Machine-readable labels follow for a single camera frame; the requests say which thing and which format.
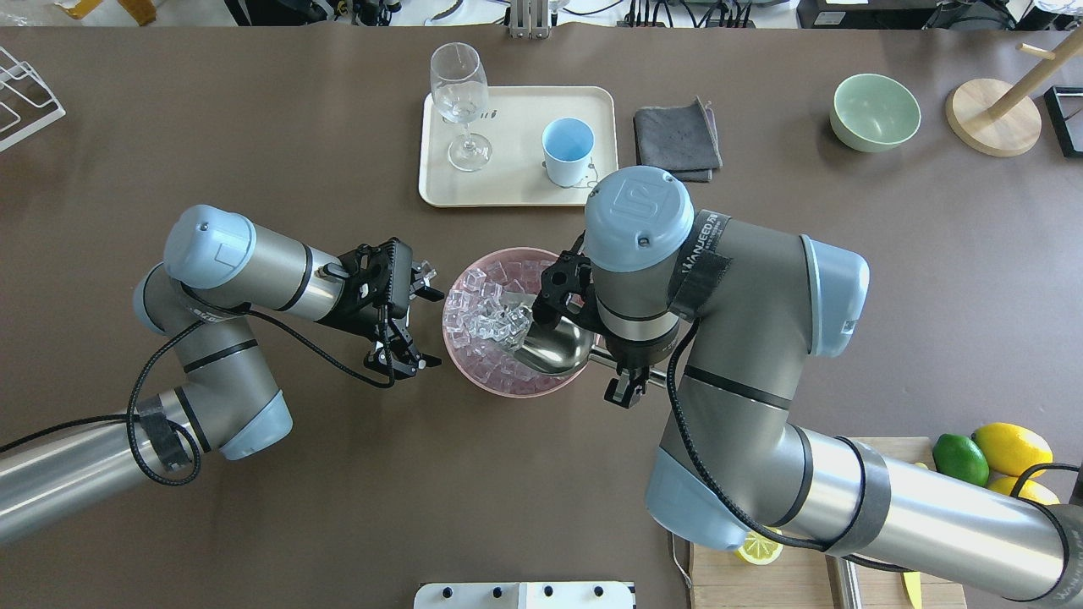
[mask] lime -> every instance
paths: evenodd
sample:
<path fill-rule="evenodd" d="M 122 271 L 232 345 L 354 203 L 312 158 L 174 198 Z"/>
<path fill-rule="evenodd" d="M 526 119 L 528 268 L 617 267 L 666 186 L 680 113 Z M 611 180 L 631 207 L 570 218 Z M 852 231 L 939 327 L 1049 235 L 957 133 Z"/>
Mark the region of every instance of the lime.
<path fill-rule="evenodd" d="M 966 436 L 944 433 L 932 446 L 937 471 L 964 482 L 984 487 L 989 481 L 989 463 L 981 449 Z"/>

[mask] logo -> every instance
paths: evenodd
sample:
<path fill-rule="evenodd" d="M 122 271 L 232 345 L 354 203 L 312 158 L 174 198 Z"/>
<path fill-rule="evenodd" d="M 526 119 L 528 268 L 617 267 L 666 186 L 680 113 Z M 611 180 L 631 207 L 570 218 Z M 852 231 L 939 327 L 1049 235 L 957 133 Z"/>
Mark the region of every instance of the logo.
<path fill-rule="evenodd" d="M 481 116 L 478 117 L 478 120 L 484 120 L 486 118 L 496 118 L 496 113 L 497 111 L 495 109 L 485 111 L 481 113 Z M 455 122 L 452 122 L 451 120 L 447 120 L 447 118 L 443 116 L 441 116 L 440 119 L 443 120 L 445 125 L 457 125 Z"/>
<path fill-rule="evenodd" d="M 665 197 L 665 186 L 625 180 L 621 194 L 613 202 L 613 212 L 636 220 L 653 220 L 658 215 L 658 200 Z"/>
<path fill-rule="evenodd" d="M 684 261 L 681 262 L 681 274 L 688 274 L 692 270 L 692 267 L 695 265 L 696 261 L 700 260 L 700 256 L 702 256 L 706 249 L 714 249 L 713 242 L 715 237 L 715 230 L 718 229 L 718 213 L 712 212 L 703 222 L 700 233 L 695 235 L 695 245 L 692 246 L 692 252 L 686 256 Z"/>

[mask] cutting board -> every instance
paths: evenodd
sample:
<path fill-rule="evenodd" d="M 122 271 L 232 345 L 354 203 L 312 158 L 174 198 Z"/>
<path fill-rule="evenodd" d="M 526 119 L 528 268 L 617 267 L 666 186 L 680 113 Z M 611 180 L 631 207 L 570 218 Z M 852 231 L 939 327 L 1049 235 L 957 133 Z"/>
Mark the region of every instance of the cutting board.
<path fill-rule="evenodd" d="M 924 463 L 932 469 L 928 438 L 856 438 L 886 456 Z M 692 609 L 833 609 L 823 554 L 787 547 L 764 567 L 748 565 L 732 552 L 692 544 Z M 858 567 L 861 600 L 877 609 L 909 609 L 902 575 Z M 925 609 L 966 609 L 963 586 L 922 574 Z"/>

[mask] wooden base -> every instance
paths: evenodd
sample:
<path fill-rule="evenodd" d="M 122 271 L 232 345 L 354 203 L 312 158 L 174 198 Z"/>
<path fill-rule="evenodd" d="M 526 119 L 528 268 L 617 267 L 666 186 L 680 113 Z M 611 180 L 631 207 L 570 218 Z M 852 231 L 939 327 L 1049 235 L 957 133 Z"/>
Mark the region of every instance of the wooden base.
<path fill-rule="evenodd" d="M 994 78 L 960 85 L 948 95 L 944 107 L 951 130 L 971 148 L 990 156 L 1018 156 L 1034 147 L 1042 133 L 1042 115 L 1030 98 L 995 120 L 989 115 L 989 107 L 1010 88 L 1010 83 Z"/>

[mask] glass base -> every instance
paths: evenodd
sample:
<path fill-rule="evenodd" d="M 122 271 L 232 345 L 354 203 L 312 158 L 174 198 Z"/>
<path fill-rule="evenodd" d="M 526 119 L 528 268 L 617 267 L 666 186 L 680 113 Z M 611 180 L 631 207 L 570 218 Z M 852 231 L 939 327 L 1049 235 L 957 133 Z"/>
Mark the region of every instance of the glass base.
<path fill-rule="evenodd" d="M 488 163 L 493 154 L 493 144 L 484 135 L 470 134 L 470 145 L 467 137 L 459 135 L 447 146 L 447 160 L 459 171 L 478 171 Z"/>

